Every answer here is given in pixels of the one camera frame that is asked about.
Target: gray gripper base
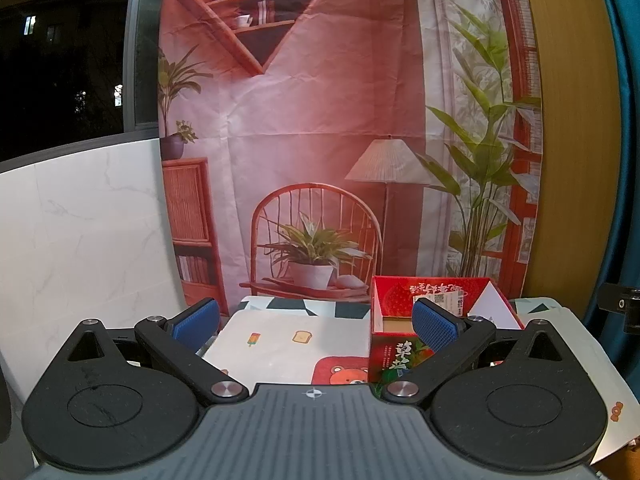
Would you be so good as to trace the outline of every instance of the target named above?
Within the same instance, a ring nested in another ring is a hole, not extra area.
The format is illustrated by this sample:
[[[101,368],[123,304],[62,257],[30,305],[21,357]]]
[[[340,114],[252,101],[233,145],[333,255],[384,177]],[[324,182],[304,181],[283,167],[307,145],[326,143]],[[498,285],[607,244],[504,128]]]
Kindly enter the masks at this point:
[[[44,465],[30,480],[91,476]],[[99,480],[596,478],[586,466],[536,476],[481,468],[447,449],[418,409],[381,402],[366,384],[263,384],[245,402],[209,408],[193,435],[155,462],[96,476]]]

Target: lampshade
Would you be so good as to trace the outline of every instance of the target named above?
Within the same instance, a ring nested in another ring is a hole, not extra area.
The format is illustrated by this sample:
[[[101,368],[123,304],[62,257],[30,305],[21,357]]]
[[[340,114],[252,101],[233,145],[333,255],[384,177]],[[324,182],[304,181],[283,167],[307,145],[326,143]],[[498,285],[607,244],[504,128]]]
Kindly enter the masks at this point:
[[[402,139],[377,139],[345,177],[362,182],[437,184]]]

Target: red lattice window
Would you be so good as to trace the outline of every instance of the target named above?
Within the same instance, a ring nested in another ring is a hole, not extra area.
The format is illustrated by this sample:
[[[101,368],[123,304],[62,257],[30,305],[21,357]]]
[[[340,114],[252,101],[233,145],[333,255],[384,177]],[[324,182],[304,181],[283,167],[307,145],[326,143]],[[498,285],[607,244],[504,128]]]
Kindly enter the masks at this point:
[[[500,0],[504,24],[509,40],[509,57],[513,77],[513,99],[540,95],[540,70],[529,0]],[[515,148],[514,173],[540,174],[542,164],[542,118],[535,114],[532,125],[517,114],[513,138],[530,149]],[[538,197],[519,186],[513,186],[510,209],[516,213],[521,225],[509,222],[500,251],[487,256],[499,258],[498,286],[507,297],[520,295],[527,270],[528,254],[538,212]]]

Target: open cardboard box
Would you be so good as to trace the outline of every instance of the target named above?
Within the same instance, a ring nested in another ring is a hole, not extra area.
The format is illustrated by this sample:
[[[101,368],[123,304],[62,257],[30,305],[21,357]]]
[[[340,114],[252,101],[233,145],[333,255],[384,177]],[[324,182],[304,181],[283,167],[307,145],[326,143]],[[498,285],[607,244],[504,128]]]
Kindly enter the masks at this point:
[[[498,328],[523,328],[489,278],[374,276],[371,288],[369,381],[373,383],[391,382],[433,354],[412,327],[417,298],[427,297],[456,316],[482,316]]]

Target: white marble wall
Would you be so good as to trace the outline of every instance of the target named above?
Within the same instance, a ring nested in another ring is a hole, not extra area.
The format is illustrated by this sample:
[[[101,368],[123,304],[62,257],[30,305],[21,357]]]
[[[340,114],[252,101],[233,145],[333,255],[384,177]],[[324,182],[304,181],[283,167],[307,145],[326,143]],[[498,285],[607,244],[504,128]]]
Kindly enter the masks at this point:
[[[24,400],[73,328],[108,328],[184,300],[157,140],[0,173],[0,354]]]

